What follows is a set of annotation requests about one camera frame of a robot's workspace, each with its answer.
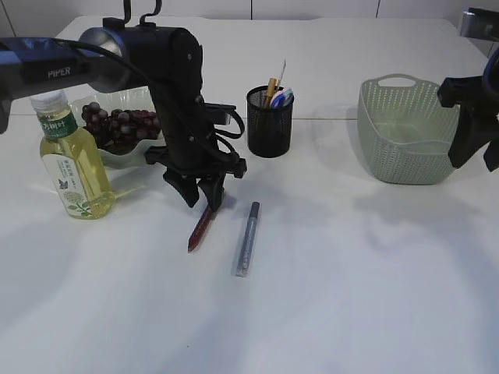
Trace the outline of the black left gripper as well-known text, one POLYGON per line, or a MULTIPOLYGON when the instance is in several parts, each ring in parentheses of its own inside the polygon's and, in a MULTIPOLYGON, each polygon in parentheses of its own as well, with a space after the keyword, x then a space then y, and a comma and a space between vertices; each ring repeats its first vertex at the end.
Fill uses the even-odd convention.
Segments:
POLYGON ((159 163, 167 168, 163 179, 180 194, 188 207, 197 203, 199 188, 214 213, 224 197, 225 174, 242 178, 247 171, 246 160, 237 153, 226 153, 212 147, 206 150, 197 144, 152 146, 144 157, 148 164, 159 163))

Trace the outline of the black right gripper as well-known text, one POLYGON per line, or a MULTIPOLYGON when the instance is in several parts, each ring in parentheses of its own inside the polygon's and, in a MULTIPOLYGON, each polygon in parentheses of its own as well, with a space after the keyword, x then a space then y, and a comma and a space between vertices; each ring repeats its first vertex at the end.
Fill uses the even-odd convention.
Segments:
POLYGON ((446 78, 437 91, 444 108, 456 104, 458 127, 448 151, 454 168, 461 168, 483 146, 488 171, 499 168, 498 140, 498 53, 490 57, 481 76, 446 78))

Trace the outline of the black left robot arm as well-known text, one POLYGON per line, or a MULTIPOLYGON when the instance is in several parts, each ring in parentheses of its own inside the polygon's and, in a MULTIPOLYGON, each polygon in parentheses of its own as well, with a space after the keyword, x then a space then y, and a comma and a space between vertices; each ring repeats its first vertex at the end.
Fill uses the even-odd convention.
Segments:
POLYGON ((224 197, 226 175, 241 178, 246 161, 222 129, 238 118, 235 106, 207 103, 201 94, 203 49, 185 28, 158 26, 144 14, 130 26, 106 17, 77 41, 52 37, 10 37, 1 41, 1 127, 7 129, 12 102, 82 84, 109 94, 145 86, 165 135, 164 146, 145 153, 163 164, 164 180, 189 206, 205 195, 212 210, 224 197))

